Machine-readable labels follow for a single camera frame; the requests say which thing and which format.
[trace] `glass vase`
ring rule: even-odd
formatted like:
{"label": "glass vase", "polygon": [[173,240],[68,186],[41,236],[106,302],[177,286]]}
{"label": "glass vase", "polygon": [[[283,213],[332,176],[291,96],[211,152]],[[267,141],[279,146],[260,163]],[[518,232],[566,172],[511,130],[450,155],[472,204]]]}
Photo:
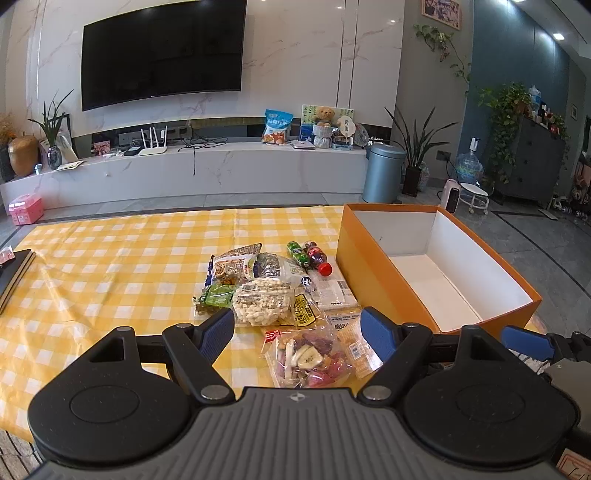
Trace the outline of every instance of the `glass vase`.
{"label": "glass vase", "polygon": [[49,147],[47,151],[47,164],[52,170],[55,170],[61,165],[61,151],[58,146]]}

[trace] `dried fruit bag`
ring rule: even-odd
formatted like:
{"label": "dried fruit bag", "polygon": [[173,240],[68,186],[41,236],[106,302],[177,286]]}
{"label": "dried fruit bag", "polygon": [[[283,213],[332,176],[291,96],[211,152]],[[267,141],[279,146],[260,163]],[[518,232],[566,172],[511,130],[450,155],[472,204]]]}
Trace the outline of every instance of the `dried fruit bag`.
{"label": "dried fruit bag", "polygon": [[322,319],[305,329],[270,330],[263,353],[278,388],[340,387],[353,371],[335,329]]}

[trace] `gray ribbed plate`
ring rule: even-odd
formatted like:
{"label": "gray ribbed plate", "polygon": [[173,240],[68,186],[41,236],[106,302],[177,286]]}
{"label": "gray ribbed plate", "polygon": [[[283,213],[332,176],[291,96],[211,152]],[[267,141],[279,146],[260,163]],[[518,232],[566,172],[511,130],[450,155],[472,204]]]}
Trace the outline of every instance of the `gray ribbed plate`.
{"label": "gray ribbed plate", "polygon": [[559,480],[540,463],[478,472],[416,445],[396,414],[358,404],[348,390],[249,388],[235,404],[204,408],[169,450],[134,466],[77,471],[46,463],[35,480]]}

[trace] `soda bottle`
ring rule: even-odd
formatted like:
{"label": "soda bottle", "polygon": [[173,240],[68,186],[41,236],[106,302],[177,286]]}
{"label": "soda bottle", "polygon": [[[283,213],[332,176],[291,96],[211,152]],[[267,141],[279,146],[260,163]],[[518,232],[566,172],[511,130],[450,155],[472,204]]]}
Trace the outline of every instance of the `soda bottle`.
{"label": "soda bottle", "polygon": [[290,251],[291,257],[299,266],[303,268],[310,268],[310,259],[308,258],[308,255],[306,255],[301,249],[301,246],[298,242],[289,242],[287,244],[287,249]]}
{"label": "soda bottle", "polygon": [[332,273],[332,266],[326,261],[326,254],[316,245],[316,242],[306,242],[304,252],[310,259],[310,266],[318,270],[323,277]]}

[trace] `trash can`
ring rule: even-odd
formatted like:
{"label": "trash can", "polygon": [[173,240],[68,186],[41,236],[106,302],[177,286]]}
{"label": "trash can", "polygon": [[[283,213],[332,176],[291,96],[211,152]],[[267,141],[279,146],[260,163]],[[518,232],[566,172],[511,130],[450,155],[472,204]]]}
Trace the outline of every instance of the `trash can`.
{"label": "trash can", "polygon": [[368,203],[394,203],[400,193],[406,152],[390,145],[373,144],[368,147],[367,158],[369,163],[363,200]]}

